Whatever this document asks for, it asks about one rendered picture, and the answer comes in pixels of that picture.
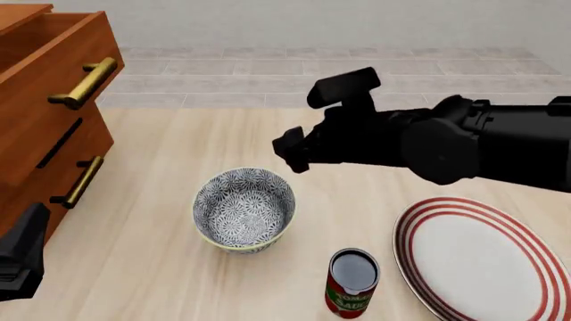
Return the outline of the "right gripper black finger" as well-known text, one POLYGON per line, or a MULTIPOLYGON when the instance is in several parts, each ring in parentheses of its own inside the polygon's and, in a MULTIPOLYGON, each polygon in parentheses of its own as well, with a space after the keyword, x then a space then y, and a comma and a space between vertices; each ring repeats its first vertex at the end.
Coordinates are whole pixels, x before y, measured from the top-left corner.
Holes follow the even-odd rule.
POLYGON ((310 169, 310 144, 311 140, 304 136, 301 127, 291 128, 272 141, 274 153, 294 173, 304 173, 310 169))

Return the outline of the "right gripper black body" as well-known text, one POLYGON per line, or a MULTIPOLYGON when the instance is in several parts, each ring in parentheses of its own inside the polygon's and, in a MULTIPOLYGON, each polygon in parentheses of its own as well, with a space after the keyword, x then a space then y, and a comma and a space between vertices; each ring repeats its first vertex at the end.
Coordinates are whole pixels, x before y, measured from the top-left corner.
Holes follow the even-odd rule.
POLYGON ((310 163, 393 165, 385 123, 388 111, 334 106, 304 139, 310 163))

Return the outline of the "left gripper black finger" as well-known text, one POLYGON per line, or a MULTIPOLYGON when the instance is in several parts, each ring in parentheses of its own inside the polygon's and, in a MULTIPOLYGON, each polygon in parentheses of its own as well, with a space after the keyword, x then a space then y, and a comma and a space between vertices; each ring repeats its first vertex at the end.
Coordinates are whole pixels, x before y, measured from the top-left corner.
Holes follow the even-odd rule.
POLYGON ((30 205, 0 237, 0 259, 41 259, 49 218, 50 210, 42 202, 30 205))

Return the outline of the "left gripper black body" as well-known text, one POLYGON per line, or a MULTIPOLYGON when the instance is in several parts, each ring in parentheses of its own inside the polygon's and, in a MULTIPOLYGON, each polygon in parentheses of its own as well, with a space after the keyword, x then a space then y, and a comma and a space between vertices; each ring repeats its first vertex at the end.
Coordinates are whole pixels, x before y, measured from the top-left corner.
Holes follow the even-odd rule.
POLYGON ((32 299, 44 273, 42 259, 18 262, 0 258, 0 300, 32 299))

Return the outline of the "patterned black and white bowl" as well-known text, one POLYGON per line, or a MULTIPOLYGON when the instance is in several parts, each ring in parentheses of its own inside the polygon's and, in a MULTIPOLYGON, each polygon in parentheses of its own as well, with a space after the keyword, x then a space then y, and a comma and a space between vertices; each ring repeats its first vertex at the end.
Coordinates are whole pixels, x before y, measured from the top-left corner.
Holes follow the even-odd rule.
POLYGON ((260 168, 226 170, 194 198, 194 225, 203 239, 227 253, 254 254, 277 242, 291 225, 296 203, 291 186, 260 168))

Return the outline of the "white plate with red rings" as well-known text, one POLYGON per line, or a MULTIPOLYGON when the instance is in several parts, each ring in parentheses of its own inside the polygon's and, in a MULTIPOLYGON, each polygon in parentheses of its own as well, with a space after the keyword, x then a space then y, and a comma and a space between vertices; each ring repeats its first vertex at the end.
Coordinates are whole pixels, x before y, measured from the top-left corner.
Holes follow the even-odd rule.
POLYGON ((409 205, 393 229, 407 286, 441 321, 571 321, 571 274, 532 229, 461 197, 409 205))

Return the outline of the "closed wooden drawer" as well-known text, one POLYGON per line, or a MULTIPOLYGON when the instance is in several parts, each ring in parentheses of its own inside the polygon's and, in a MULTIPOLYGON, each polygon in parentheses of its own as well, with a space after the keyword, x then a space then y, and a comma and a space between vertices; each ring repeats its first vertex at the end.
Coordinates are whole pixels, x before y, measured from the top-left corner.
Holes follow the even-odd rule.
POLYGON ((37 125, 21 138, 0 135, 0 237, 11 229, 33 203, 50 210, 46 236, 50 237, 68 212, 51 204, 65 195, 81 175, 77 161, 104 157, 113 138, 95 103, 77 116, 55 125, 37 125))

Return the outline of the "tomato sauce tin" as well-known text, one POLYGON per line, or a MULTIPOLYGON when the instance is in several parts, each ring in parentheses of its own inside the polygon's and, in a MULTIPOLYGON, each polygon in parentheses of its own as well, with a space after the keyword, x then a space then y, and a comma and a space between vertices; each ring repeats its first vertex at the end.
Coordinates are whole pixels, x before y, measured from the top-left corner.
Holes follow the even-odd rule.
POLYGON ((369 253, 345 248, 328 264, 325 303, 338 317, 354 319, 368 308, 380 280, 380 267, 369 253))

